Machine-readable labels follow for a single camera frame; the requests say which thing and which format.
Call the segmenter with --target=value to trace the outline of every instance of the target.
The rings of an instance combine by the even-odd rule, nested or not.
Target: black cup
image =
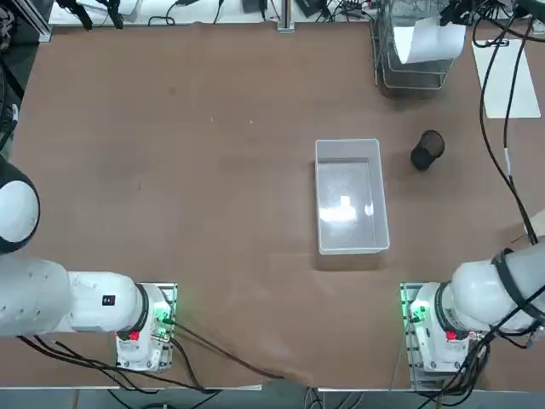
[[[418,170],[427,170],[445,151],[445,141],[437,130],[427,130],[410,153],[410,161]]]

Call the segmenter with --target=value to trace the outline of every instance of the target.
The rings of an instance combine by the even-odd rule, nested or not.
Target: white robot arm
[[[0,256],[0,337],[116,332],[117,365],[160,371],[171,365],[175,309],[154,284],[110,272],[67,272],[60,264]]]
[[[426,283],[410,305],[410,320],[426,372],[456,372],[468,354],[471,331],[489,331],[517,307],[502,331],[522,332],[545,322],[545,244],[465,262],[448,283]]]
[[[136,284],[109,272],[67,272],[13,254],[40,219],[36,188],[0,157],[0,337],[52,332],[116,332],[117,365],[160,371],[172,364],[176,284]]]

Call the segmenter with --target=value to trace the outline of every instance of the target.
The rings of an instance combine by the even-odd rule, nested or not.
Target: white cylinder
[[[0,256],[0,337],[50,332],[71,304],[70,280],[60,264]]]
[[[545,244],[534,245],[508,254],[506,262],[515,284],[527,298],[545,285]],[[469,330],[488,329],[517,308],[509,296],[491,260],[465,262],[455,272],[450,283],[456,319]],[[533,305],[545,311],[545,294]],[[519,311],[502,326],[506,331],[521,331],[534,320]]]
[[[123,331],[142,313],[142,296],[132,279],[110,272],[70,272],[70,313],[54,332]]]

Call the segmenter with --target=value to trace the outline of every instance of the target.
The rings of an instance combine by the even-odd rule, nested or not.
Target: floor
[[[37,51],[36,41],[28,27],[22,26],[16,38],[19,44],[5,56],[13,74],[23,88],[29,78],[32,63]],[[262,391],[224,391],[219,396],[206,402],[204,409],[220,408],[301,408],[306,388],[288,382],[273,382]],[[140,395],[131,392],[118,392],[116,395],[127,404],[126,407],[142,408],[154,402],[168,402],[176,408],[189,408],[199,403],[203,396],[190,390],[171,389],[157,395]],[[339,404],[347,397],[347,393],[328,393],[324,397],[324,408],[339,409]],[[359,398],[354,394],[345,402],[344,409],[351,408]],[[545,394],[475,392],[463,405],[464,409],[508,409],[516,406],[525,409],[541,408]],[[4,389],[0,390],[2,409],[26,409],[31,407],[50,407],[54,409],[116,409],[123,406],[111,395],[101,389]],[[416,409],[423,402],[417,395],[403,392],[369,392],[364,393],[357,408],[373,409]]]

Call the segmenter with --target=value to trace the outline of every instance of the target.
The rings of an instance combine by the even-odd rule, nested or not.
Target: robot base
[[[443,381],[457,372],[468,353],[468,339],[447,340],[437,321],[434,298],[438,287],[439,283],[402,283],[400,288],[404,340],[414,390],[441,389]]]
[[[161,319],[175,320],[178,285],[176,283],[140,283],[149,299],[149,309],[142,331],[129,339],[116,335],[116,365],[135,371],[157,372],[172,366],[174,326]]]

